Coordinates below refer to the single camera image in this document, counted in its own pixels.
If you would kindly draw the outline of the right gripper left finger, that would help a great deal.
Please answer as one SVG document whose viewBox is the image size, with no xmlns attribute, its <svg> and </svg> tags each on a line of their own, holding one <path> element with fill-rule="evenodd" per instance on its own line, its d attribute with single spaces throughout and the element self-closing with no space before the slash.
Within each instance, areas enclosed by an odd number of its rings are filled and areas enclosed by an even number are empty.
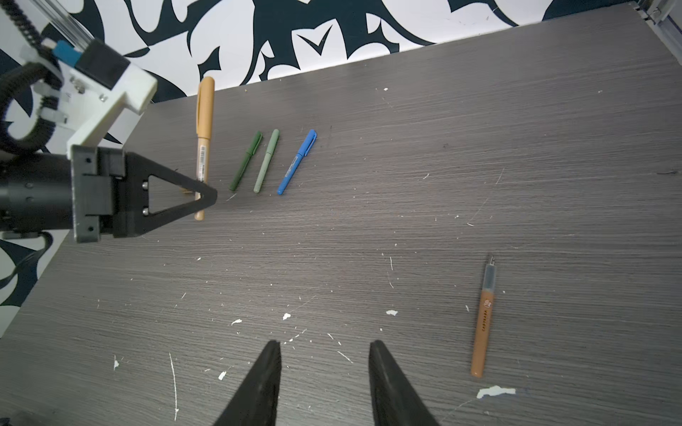
<svg viewBox="0 0 682 426">
<path fill-rule="evenodd" d="M 261 351 L 214 425 L 275 425 L 281 374 L 281 346 L 272 340 Z"/>
</svg>

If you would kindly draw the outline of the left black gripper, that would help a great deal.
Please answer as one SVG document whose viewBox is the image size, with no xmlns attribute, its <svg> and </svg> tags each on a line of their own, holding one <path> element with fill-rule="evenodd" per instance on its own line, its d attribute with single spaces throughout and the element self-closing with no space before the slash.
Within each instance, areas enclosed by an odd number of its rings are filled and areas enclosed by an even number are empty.
<svg viewBox="0 0 682 426">
<path fill-rule="evenodd" d="M 135 153 L 77 147 L 71 158 L 1 161 L 1 232 L 14 239 L 71 230 L 78 242 L 137 237 L 216 203 L 216 189 Z"/>
</svg>

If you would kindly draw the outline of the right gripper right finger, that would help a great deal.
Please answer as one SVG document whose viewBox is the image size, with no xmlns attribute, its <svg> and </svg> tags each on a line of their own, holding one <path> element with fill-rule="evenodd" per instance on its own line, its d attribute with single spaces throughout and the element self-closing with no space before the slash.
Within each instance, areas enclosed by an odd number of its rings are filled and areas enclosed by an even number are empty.
<svg viewBox="0 0 682 426">
<path fill-rule="evenodd" d="M 375 425 L 439 425 L 380 340 L 369 346 L 369 388 Z"/>
</svg>

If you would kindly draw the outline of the tan pen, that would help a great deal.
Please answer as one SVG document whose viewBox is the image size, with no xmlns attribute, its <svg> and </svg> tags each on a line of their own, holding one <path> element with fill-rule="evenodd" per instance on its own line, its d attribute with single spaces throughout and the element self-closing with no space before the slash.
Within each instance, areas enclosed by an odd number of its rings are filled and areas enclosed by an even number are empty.
<svg viewBox="0 0 682 426">
<path fill-rule="evenodd" d="M 478 319 L 472 351 L 471 375 L 477 378 L 483 376 L 485 367 L 488 340 L 491 330 L 492 311 L 495 302 L 496 277 L 496 261 L 495 257 L 491 256 L 484 268 Z"/>
<path fill-rule="evenodd" d="M 196 177 L 206 183 L 212 138 L 215 80 L 206 76 L 199 84 L 196 105 L 197 162 Z"/>
</svg>

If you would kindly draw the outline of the green pen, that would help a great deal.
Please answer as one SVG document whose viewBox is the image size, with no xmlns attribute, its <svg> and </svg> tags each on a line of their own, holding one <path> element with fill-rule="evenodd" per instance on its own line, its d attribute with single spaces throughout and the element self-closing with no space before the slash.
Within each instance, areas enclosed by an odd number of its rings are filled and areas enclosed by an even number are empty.
<svg viewBox="0 0 682 426">
<path fill-rule="evenodd" d="M 239 184 L 241 183 L 243 175 L 245 174 L 245 172 L 248 168 L 248 165 L 250 163 L 251 158 L 256 154 L 256 152 L 259 148 L 259 145 L 262 141 L 262 138 L 263 138 L 263 134 L 261 131 L 257 131 L 255 133 L 254 137 L 252 138 L 250 145 L 248 146 L 248 148 L 245 152 L 245 155 L 241 161 L 241 164 L 240 164 L 239 168 L 237 169 L 236 175 L 234 175 L 234 178 L 233 178 L 233 180 L 229 186 L 229 189 L 232 192 L 235 192 L 237 190 Z"/>
<path fill-rule="evenodd" d="M 266 153 L 265 153 L 263 162 L 261 163 L 259 175 L 257 176 L 257 180 L 256 180 L 254 188 L 253 188 L 253 191 L 255 193 L 259 193 L 263 184 L 264 184 L 266 174 L 267 174 L 269 165 L 273 159 L 273 156 L 275 154 L 275 149 L 277 147 L 279 138 L 280 138 L 280 131 L 278 129 L 273 130 L 271 138 L 270 138 L 270 140 L 267 144 L 267 147 L 266 147 Z"/>
</svg>

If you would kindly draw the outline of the blue pen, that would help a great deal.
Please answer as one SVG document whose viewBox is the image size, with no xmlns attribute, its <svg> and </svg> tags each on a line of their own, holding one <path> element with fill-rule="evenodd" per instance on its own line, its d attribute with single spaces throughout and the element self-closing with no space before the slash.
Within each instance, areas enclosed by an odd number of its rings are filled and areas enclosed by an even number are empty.
<svg viewBox="0 0 682 426">
<path fill-rule="evenodd" d="M 291 165 L 287 169 L 287 172 L 285 173 L 280 186 L 278 186 L 277 195 L 284 194 L 286 188 L 289 186 L 289 183 L 291 182 L 291 179 L 293 178 L 295 172 L 297 171 L 300 163 L 302 163 L 303 159 L 306 156 L 308 156 L 316 140 L 317 132 L 315 130 L 310 130 L 307 136 L 305 137 L 305 140 L 301 144 L 300 148 L 298 149 L 298 152 L 296 153 Z"/>
</svg>

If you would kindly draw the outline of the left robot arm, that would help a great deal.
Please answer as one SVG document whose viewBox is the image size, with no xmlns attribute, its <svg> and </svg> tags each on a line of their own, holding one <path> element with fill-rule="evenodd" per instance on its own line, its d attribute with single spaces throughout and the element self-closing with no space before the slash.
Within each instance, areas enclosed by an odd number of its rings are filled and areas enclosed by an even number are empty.
<svg viewBox="0 0 682 426">
<path fill-rule="evenodd" d="M 146 110 L 154 76 L 100 40 L 75 37 L 76 23 L 56 2 L 43 8 L 61 27 L 59 42 L 43 37 L 16 2 L 1 7 L 27 40 L 24 64 L 1 77 L 1 109 L 28 89 L 41 97 L 27 135 L 1 131 L 4 238 L 45 238 L 53 230 L 71 230 L 78 242 L 137 237 L 216 202 L 205 172 L 188 177 L 101 145 L 122 112 Z"/>
</svg>

